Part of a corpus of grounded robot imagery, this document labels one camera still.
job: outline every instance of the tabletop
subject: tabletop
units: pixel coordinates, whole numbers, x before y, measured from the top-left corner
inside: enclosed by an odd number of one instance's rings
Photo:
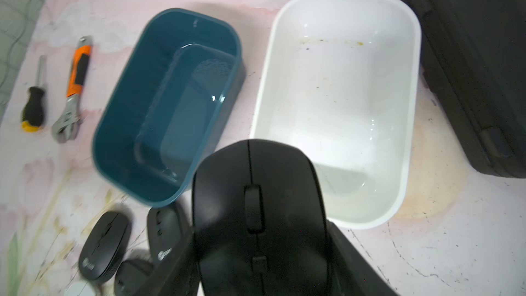
[[[250,133],[273,18],[289,0],[46,0],[0,127],[0,294],[59,295],[79,279],[77,261],[98,218],[114,207],[133,216],[127,257],[148,249],[149,208],[93,166],[91,142],[143,27],[180,7],[238,32],[247,77],[218,148]],[[81,36],[94,48],[77,138],[53,141],[70,61]],[[46,54],[47,126],[23,133],[27,88]],[[420,78],[407,195],[398,213],[369,230],[343,229],[400,295],[525,295],[526,181],[476,172],[435,96]],[[189,192],[181,198],[189,212]],[[110,281],[102,287],[113,294]]]

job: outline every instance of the mouse logo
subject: mouse logo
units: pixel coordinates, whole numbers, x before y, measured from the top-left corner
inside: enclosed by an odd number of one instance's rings
[[[89,260],[88,260],[88,257],[86,257],[83,261],[82,261],[82,267],[85,267],[87,268],[88,270],[93,270],[93,268],[95,268],[95,265],[90,263]]]
[[[166,255],[168,255],[169,253],[171,252],[171,248],[166,250],[166,251],[160,251],[158,254],[157,254],[157,258],[162,261],[164,259],[164,257],[166,257]]]

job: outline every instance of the screwdriver handle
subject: screwdriver handle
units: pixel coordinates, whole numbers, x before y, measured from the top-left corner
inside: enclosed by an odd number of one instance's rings
[[[75,51],[71,67],[71,75],[69,76],[67,97],[70,97],[73,94],[80,95],[82,93],[82,86],[84,86],[84,80],[86,79],[86,72],[88,70],[91,53],[91,44],[80,46]]]
[[[44,123],[44,108],[42,98],[44,90],[40,87],[28,89],[30,99],[22,111],[22,129],[29,133],[38,131]]]

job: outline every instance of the orange wrench handle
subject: orange wrench handle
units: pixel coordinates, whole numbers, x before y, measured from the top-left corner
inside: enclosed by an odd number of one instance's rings
[[[92,53],[91,45],[84,45],[77,48],[73,56],[73,65],[71,75],[69,76],[69,85],[67,88],[67,97],[73,94],[81,94],[86,72],[88,71],[89,57]]]

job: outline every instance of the computer mouse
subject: computer mouse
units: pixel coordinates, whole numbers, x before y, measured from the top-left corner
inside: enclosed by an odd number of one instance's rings
[[[132,296],[154,271],[154,265],[141,259],[126,260],[115,274],[115,296]]]
[[[166,207],[151,208],[146,219],[150,254],[155,266],[158,266],[181,240],[189,224],[185,213],[178,203]]]
[[[245,140],[193,181],[195,252],[207,296],[323,295],[329,239],[316,171],[299,149]]]
[[[104,213],[82,247],[78,268],[84,279],[101,284],[108,281],[121,263],[132,225],[125,214]]]

